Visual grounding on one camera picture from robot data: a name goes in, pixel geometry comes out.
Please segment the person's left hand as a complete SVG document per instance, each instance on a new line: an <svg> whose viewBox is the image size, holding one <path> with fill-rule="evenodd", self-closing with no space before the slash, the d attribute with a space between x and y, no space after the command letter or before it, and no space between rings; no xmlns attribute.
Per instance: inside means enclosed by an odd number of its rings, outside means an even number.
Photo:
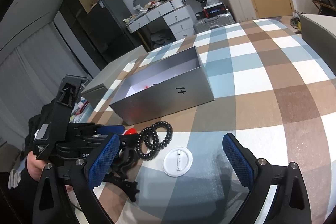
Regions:
<svg viewBox="0 0 336 224"><path fill-rule="evenodd" d="M33 151L28 153L26 160L27 171L31 178L35 181L39 181L41 179L41 175L46 164L48 164L48 162L44 160L38 160L37 157L33 154Z"/></svg>

